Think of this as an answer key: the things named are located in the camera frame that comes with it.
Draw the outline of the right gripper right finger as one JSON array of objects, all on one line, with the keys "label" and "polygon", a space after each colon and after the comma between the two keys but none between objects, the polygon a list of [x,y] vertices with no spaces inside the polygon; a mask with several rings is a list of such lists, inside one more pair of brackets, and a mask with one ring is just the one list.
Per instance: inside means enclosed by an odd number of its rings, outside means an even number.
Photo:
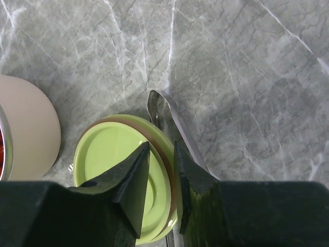
[{"label": "right gripper right finger", "polygon": [[219,181],[174,146],[185,246],[328,246],[328,189],[317,182]]}]

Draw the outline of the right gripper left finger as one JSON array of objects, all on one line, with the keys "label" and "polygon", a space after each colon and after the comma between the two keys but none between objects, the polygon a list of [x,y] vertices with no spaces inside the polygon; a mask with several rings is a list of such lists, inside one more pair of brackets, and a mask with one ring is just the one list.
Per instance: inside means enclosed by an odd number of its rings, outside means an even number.
[{"label": "right gripper left finger", "polygon": [[1,182],[1,246],[134,246],[141,225],[150,144],[78,187]]}]

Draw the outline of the green round lid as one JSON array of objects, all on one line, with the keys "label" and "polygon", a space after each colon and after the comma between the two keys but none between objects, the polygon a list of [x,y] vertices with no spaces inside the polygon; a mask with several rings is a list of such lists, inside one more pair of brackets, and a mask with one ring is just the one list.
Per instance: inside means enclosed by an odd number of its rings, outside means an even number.
[{"label": "green round lid", "polygon": [[169,138],[141,117],[112,115],[84,131],[73,161],[74,185],[80,186],[126,159],[144,142],[150,143],[150,168],[137,245],[164,238],[177,223],[174,146]]}]

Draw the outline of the metal serving tongs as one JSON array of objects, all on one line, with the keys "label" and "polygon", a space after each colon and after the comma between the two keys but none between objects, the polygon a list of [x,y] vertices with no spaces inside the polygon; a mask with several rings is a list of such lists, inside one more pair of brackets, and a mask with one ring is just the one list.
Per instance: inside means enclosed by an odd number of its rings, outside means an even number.
[{"label": "metal serving tongs", "polygon": [[[166,104],[169,109],[169,117],[161,117],[160,113],[161,110],[161,104]],[[149,93],[149,98],[147,102],[147,111],[150,117],[150,121],[156,125],[158,128],[164,130],[165,128],[162,126],[162,124],[172,119],[174,122],[174,128],[176,132],[179,133],[181,142],[186,146],[189,153],[192,156],[192,159],[205,170],[208,172],[208,167],[206,163],[204,162],[201,153],[199,152],[199,149],[197,147],[196,142],[192,138],[192,134],[187,126],[187,124],[184,122],[182,117],[179,114],[179,108],[176,103],[176,101],[166,92],[164,91],[156,91],[152,90]]]}]

